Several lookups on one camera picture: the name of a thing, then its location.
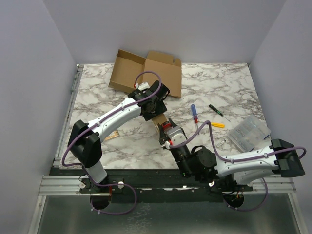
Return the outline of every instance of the white wall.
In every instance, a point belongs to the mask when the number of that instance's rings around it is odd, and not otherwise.
[[[27,233],[76,71],[41,0],[0,2],[0,233]]]
[[[251,62],[285,0],[44,0],[77,63],[118,48],[183,62]]]
[[[250,70],[272,136],[308,150],[302,159],[306,175],[296,178],[295,185],[312,233],[311,12],[311,0],[288,0]]]

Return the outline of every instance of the marble tabletop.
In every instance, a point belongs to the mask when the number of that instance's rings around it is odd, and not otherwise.
[[[66,146],[76,121],[93,120],[119,105],[127,97],[126,93],[108,87],[113,66],[108,63],[84,65],[67,132]],[[265,122],[246,63],[183,64],[182,98],[167,97],[164,103],[168,109],[164,113],[165,116],[182,127],[187,136],[191,136],[195,131],[191,104],[196,105],[199,124],[205,120],[224,123],[225,128],[213,127],[216,144],[225,138],[230,129],[250,114]],[[209,104],[218,108],[231,122],[212,111],[208,107]],[[118,132],[118,137],[102,143],[103,155],[100,161],[104,168],[177,168],[171,153],[160,147],[158,133],[152,121],[145,122],[143,117],[138,117],[118,128]],[[269,145],[270,140],[268,137],[261,145]],[[203,128],[200,135],[190,142],[188,147],[191,150],[196,145],[205,145],[213,151],[208,127]],[[218,151],[221,155],[240,153],[229,141],[219,147]],[[78,160],[69,152],[65,162],[72,163]]]

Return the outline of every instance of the yellow handle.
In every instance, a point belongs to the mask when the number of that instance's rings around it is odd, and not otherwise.
[[[218,127],[218,128],[224,128],[224,127],[225,127],[225,124],[224,124],[224,123],[215,123],[215,122],[212,122],[211,125],[214,126],[214,127]]]

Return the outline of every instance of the clear plastic box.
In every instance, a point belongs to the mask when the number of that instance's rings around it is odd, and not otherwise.
[[[230,130],[227,136],[243,152],[249,152],[270,133],[271,130],[264,123],[256,116],[250,115]]]

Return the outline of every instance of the black and green screwdriver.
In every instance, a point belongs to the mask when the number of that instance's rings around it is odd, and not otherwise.
[[[224,115],[217,109],[217,108],[215,108],[214,106],[212,106],[211,104],[209,105],[209,107],[211,108],[211,109],[213,109],[218,115],[221,115],[222,117],[224,117]]]

